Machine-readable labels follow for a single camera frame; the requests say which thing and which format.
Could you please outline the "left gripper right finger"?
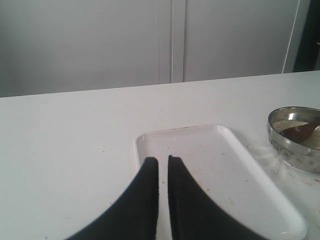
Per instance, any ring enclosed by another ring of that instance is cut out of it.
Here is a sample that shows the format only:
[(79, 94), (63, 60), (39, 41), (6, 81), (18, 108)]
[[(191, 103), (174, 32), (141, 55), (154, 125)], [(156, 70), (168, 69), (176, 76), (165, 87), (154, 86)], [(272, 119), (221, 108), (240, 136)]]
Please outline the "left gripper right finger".
[(168, 157), (168, 205), (174, 240), (251, 240), (253, 232), (202, 190), (179, 157)]

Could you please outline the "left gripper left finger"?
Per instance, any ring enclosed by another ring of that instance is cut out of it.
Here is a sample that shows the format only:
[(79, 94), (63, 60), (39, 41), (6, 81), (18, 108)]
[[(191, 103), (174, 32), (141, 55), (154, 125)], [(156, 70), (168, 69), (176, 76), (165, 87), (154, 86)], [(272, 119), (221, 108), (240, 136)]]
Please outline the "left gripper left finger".
[(121, 196), (70, 240), (154, 240), (159, 216), (159, 163), (143, 161)]

